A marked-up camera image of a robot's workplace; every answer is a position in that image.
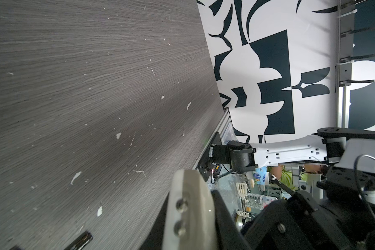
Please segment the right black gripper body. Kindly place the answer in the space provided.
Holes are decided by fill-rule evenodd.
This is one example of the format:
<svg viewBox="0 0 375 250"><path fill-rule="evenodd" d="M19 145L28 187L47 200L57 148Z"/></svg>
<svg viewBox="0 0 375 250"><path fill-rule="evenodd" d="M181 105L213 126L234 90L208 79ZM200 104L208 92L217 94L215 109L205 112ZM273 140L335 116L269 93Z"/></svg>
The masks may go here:
<svg viewBox="0 0 375 250"><path fill-rule="evenodd" d="M242 234L253 250L375 250L375 221L354 189L318 202L297 191L271 202Z"/></svg>

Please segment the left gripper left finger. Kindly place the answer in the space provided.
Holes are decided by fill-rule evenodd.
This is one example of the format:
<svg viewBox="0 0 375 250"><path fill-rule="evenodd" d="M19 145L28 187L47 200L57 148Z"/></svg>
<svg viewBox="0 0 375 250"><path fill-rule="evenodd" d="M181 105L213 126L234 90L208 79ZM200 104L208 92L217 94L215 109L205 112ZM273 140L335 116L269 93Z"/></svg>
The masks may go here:
<svg viewBox="0 0 375 250"><path fill-rule="evenodd" d="M197 170L178 170L168 196L163 250L216 250L215 205Z"/></svg>

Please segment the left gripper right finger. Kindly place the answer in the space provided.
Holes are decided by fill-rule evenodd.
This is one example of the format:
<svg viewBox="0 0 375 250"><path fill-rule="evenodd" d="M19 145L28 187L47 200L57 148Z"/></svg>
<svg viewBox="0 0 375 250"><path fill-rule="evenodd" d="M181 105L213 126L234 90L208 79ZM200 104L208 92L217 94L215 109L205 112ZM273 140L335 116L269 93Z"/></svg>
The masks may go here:
<svg viewBox="0 0 375 250"><path fill-rule="evenodd" d="M215 220L219 250L251 250L247 240L237 229L227 206L217 190L211 191L215 205Z"/></svg>

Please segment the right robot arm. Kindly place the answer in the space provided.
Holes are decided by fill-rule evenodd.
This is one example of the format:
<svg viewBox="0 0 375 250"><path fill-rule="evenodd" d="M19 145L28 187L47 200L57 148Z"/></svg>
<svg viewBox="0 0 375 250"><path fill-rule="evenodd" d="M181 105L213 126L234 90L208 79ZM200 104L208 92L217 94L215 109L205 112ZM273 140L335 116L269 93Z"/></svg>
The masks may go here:
<svg viewBox="0 0 375 250"><path fill-rule="evenodd" d="M214 164L258 177L273 164L321 163L326 176L316 187L326 197L290 191L250 221L238 242L224 236L224 246L245 250L375 250L375 131L322 128L304 138L269 144L231 141L212 145Z"/></svg>

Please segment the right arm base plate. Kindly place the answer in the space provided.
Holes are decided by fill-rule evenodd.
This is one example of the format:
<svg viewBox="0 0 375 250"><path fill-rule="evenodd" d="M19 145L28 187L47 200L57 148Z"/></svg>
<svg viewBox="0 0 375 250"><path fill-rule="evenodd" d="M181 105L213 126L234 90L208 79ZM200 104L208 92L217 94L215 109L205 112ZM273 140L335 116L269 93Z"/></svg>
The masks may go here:
<svg viewBox="0 0 375 250"><path fill-rule="evenodd" d="M219 132L216 132L212 139L209 141L207 148L205 149L196 166L196 170L199 171L205 182L208 181L213 169L215 168L214 161L212 159L213 147L215 145L222 145Z"/></svg>

